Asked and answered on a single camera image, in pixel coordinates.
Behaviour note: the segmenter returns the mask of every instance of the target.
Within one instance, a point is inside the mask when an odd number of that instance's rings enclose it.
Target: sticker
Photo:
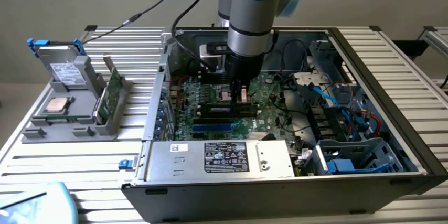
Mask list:
[[[54,63],[50,64],[59,80],[65,85],[85,85],[86,81],[79,69],[73,63]]]
[[[189,144],[173,144],[170,148],[171,152],[187,152]]]
[[[249,172],[246,142],[205,143],[205,170],[207,173]]]

